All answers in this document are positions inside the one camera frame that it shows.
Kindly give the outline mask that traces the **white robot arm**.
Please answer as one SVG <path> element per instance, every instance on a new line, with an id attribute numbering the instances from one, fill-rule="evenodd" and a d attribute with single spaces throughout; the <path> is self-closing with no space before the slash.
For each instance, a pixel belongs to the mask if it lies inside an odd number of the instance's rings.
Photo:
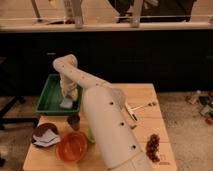
<path id="1" fill-rule="evenodd" d="M 77 68 L 74 55 L 56 58 L 54 69 L 66 89 L 70 81 L 84 89 L 82 106 L 108 171 L 153 171 L 128 125 L 122 108 L 124 93 L 111 83 Z"/>

